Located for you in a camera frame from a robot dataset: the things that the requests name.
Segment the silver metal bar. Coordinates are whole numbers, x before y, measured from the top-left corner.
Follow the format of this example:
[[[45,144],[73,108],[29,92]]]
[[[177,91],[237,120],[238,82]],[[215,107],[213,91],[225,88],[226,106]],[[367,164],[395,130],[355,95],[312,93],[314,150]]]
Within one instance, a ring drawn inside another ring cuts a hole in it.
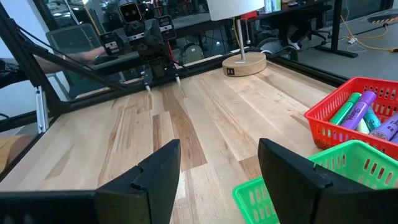
[[[49,128],[49,116],[45,92],[41,86],[35,87],[35,106],[38,133],[45,133]]]

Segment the teal highlighter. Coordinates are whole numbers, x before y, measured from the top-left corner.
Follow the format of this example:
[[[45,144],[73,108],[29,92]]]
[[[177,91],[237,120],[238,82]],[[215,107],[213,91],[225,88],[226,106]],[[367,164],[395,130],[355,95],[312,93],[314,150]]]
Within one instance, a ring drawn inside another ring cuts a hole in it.
[[[363,116],[363,119],[370,131],[373,131],[381,125],[379,118],[376,116],[371,107],[368,108],[367,112]]]

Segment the green marker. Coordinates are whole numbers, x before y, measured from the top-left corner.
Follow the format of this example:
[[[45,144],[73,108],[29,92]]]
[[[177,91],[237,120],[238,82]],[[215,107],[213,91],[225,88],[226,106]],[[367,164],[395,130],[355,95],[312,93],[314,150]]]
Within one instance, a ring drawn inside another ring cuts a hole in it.
[[[360,93],[358,92],[352,93],[350,97],[346,100],[346,102],[329,120],[329,122],[335,125],[341,125],[343,121],[346,119],[346,117],[349,115],[349,112],[352,110],[353,106],[358,102],[360,97],[361,97]]]

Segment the person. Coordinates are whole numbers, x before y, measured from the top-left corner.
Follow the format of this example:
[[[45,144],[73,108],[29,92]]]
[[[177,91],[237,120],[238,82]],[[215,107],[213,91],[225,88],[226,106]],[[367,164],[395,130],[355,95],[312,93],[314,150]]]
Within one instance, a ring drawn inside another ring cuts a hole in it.
[[[104,47],[98,47],[93,50],[89,50],[86,52],[79,52],[75,54],[68,54],[68,56],[80,63],[85,65],[90,65],[94,62],[97,56],[105,54],[106,51]],[[35,56],[36,61],[40,65],[41,69],[45,74],[49,73],[57,73],[62,70],[62,67],[56,65],[55,63],[49,62],[41,57]],[[1,63],[9,63],[11,65],[18,65],[18,62],[14,58],[0,58]],[[12,85],[13,83],[23,82],[28,80],[24,72],[17,72],[17,73],[9,73],[7,75],[2,75],[0,72],[0,89]]]

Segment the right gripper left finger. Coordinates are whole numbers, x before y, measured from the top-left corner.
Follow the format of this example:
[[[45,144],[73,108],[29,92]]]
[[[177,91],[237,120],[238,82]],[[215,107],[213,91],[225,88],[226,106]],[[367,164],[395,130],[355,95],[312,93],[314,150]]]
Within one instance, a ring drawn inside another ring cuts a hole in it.
[[[0,192],[0,224],[169,224],[180,158],[173,139],[95,190]]]

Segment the red plastic basket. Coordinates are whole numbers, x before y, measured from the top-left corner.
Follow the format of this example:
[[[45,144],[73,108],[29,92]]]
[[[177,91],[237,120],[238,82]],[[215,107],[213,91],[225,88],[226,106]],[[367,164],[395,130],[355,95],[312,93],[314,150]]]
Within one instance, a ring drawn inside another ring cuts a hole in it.
[[[304,114],[308,119],[314,143],[321,149],[328,149],[345,141],[356,139],[398,160],[398,144],[330,123],[331,117],[352,93],[362,93],[366,90],[373,91],[376,94],[376,100],[371,107],[380,121],[384,122],[398,112],[398,82],[354,77],[339,86]]]

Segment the dark grey panel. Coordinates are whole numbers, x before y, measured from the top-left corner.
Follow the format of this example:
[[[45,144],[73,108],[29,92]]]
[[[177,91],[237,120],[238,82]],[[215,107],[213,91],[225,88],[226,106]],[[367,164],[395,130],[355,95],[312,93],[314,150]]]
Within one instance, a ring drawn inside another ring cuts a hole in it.
[[[101,47],[98,38],[91,24],[79,24],[52,30],[46,33],[49,44],[66,54],[89,51]]]

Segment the white lamp wooden base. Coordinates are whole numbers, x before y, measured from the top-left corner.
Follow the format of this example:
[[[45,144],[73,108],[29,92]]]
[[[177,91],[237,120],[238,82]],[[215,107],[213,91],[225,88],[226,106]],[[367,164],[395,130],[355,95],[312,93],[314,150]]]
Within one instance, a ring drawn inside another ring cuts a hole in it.
[[[245,52],[241,16],[256,12],[265,6],[264,0],[207,0],[212,21],[233,20],[233,28],[239,43],[240,55],[228,57],[222,62],[223,72],[230,77],[244,77],[264,70],[266,55],[260,52]]]

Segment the purple highlighter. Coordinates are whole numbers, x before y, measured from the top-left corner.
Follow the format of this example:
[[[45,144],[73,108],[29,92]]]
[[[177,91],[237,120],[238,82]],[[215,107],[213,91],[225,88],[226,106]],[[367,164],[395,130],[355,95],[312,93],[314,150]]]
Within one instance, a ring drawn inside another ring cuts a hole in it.
[[[364,91],[353,106],[352,110],[349,112],[346,119],[341,124],[342,127],[347,129],[356,129],[360,120],[364,117],[370,105],[376,99],[376,94],[373,91]]]

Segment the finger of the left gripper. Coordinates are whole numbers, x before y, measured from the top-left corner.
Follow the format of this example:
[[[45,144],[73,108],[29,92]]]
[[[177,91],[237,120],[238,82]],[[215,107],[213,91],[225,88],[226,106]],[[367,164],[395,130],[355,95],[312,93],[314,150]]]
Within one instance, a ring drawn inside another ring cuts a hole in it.
[[[164,40],[160,30],[160,24],[157,19],[149,19],[145,21],[144,40],[148,49],[162,51]]]
[[[124,29],[120,28],[120,29],[115,30],[115,35],[117,36],[117,39],[118,39],[117,43],[118,43],[121,51],[124,54],[128,54],[128,53],[132,52],[130,41],[129,41]]]

